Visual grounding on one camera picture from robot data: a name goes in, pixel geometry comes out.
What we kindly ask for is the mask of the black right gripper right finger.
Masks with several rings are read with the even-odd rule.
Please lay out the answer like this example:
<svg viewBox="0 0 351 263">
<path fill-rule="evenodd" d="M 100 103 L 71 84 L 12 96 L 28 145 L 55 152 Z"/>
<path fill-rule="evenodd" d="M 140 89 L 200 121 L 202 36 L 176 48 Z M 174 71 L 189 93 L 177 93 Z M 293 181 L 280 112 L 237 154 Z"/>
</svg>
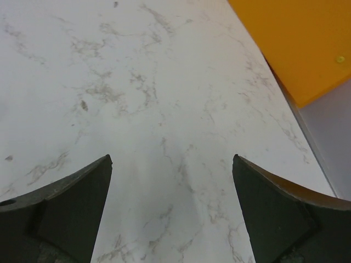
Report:
<svg viewBox="0 0 351 263">
<path fill-rule="evenodd" d="M 350 202 L 235 155 L 233 179 L 256 262 L 350 262 Z"/>
</svg>

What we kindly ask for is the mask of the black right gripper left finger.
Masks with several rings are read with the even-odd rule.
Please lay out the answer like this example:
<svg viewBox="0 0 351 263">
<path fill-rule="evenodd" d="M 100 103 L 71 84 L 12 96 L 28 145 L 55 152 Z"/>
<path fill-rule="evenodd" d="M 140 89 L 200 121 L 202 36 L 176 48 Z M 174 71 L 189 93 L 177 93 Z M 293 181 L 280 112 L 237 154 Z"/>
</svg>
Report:
<svg viewBox="0 0 351 263">
<path fill-rule="evenodd" d="M 109 155 L 1 202 L 1 262 L 90 262 L 112 176 Z"/>
</svg>

